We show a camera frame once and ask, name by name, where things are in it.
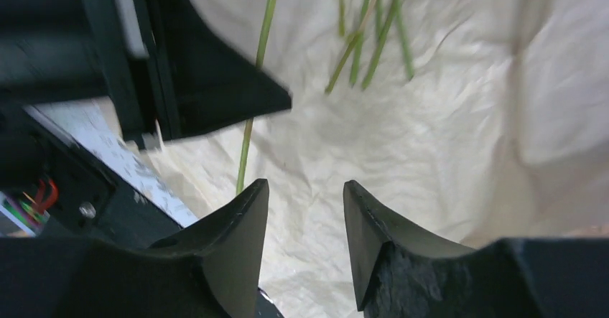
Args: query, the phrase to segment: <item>screw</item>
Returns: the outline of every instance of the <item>screw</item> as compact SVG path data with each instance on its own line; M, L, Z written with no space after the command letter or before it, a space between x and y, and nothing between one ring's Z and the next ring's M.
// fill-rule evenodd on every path
M82 216L88 219L93 219L96 215L95 207L89 202L84 202L82 205L80 205L78 211L80 211Z

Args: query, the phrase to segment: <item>crumpled white paper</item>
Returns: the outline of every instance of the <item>crumpled white paper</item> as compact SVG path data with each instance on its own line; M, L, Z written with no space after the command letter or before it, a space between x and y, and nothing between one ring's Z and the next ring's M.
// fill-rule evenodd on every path
M266 0L192 1L253 59ZM348 0L351 21L360 2ZM361 316L343 218L349 179L475 247L609 220L609 0L405 0L404 20L413 81L391 33L368 90L344 75L325 96L345 46L338 0L278 0L264 67L294 107L256 119L246 182L269 180L261 286L286 317ZM147 161L204 216L234 196L242 130Z

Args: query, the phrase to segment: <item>black metal frame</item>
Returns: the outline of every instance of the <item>black metal frame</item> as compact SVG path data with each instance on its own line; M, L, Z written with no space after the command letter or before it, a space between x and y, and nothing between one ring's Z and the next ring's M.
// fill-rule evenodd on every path
M109 95L146 148L288 110L289 93L215 36L190 0L134 0L146 58L129 54L115 0L0 0L0 94L23 104Z
M609 312L607 239L502 239L474 251L345 183L357 308L366 318L569 317Z
M17 186L9 189L20 191L19 186L29 184L30 177L40 177L43 173L53 178L60 188L60 199L49 213L52 220L59 222L71 235L92 235L128 248L146 248L181 229L172 218L35 108L24 109L8 102L0 105L0 116L7 117L0 136L30 139L32 143L40 144L40 148L32 147L29 153L23 149L3 149L6 152L3 158L10 154L21 157L14 158L17 168L10 173L24 181L13 182ZM21 167L27 159L36 159L39 163ZM0 183L0 187L5 190L6 182ZM134 197L140 197L140 201L136 202ZM94 207L94 218L81 214L80 206L84 202Z
M269 186L146 250L92 238L0 238L2 317L235 317L281 314L258 290Z

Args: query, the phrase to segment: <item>metal screw head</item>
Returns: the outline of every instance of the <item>metal screw head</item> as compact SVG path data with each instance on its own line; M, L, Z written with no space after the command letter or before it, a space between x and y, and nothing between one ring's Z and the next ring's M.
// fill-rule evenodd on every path
M82 205L80 205L78 211L80 211L82 216L88 219L93 219L96 215L95 207L89 202L84 202Z

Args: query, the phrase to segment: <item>red wire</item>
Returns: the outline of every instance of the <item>red wire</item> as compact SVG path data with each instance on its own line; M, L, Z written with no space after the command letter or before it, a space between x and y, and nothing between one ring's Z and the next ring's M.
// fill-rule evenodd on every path
M53 179L49 179L49 186L51 186L51 194L44 202L37 206L37 211L40 214L51 208L57 202L57 198L59 197L59 190L57 189L55 182L53 182Z

